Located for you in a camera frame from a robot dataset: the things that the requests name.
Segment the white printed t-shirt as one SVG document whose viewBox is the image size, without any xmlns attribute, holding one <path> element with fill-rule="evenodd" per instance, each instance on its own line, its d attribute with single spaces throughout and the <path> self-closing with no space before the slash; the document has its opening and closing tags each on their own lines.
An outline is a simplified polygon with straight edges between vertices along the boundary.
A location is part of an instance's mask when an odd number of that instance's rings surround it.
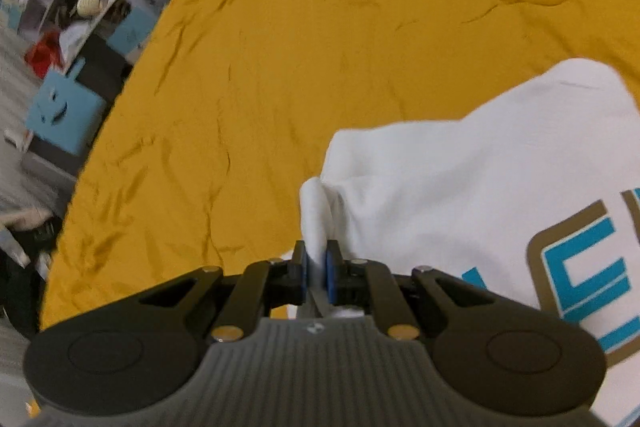
<svg viewBox="0 0 640 427">
<path fill-rule="evenodd" d="M 594 403 L 639 416 L 639 111 L 608 65 L 573 58 L 459 120 L 334 134 L 299 192 L 322 313 L 326 244 L 429 265 L 578 324 L 608 373 Z"/>
</svg>

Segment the blue smiley face chair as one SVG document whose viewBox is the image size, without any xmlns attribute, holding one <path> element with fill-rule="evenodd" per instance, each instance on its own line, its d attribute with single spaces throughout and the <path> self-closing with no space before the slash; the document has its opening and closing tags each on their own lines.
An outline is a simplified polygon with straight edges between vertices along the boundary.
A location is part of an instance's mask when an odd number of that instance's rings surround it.
<svg viewBox="0 0 640 427">
<path fill-rule="evenodd" d="M 50 68 L 25 122 L 39 139 L 74 156 L 88 150 L 106 109 L 104 98 L 78 81 L 85 64 L 78 58 L 66 75 Z"/>
</svg>

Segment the round cream plush toy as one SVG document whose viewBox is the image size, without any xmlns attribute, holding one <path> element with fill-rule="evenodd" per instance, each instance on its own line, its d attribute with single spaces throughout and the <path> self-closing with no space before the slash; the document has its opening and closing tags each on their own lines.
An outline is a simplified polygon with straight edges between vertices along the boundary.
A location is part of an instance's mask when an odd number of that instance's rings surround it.
<svg viewBox="0 0 640 427">
<path fill-rule="evenodd" d="M 77 0 L 76 13 L 82 18 L 93 18 L 103 10 L 103 0 Z"/>
</svg>

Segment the red bag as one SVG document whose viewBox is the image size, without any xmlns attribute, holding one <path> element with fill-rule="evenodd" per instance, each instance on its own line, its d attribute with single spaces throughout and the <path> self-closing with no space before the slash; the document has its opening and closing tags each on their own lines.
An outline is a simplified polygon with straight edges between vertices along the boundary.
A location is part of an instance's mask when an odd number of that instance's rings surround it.
<svg viewBox="0 0 640 427">
<path fill-rule="evenodd" d="M 60 47 L 60 33 L 48 31 L 24 55 L 24 62 L 35 75 L 43 80 L 51 67 L 61 69 L 64 66 Z"/>
</svg>

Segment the mustard yellow bed quilt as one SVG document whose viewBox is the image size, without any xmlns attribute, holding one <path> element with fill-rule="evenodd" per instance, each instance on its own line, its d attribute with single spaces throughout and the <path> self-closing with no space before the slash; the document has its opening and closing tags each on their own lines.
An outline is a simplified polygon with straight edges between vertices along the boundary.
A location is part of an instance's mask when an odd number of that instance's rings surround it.
<svg viewBox="0 0 640 427">
<path fill-rule="evenodd" d="M 569 57 L 639 87 L 639 0 L 171 0 L 93 144 L 40 321 L 288 251 L 335 132 L 457 119 Z"/>
</svg>

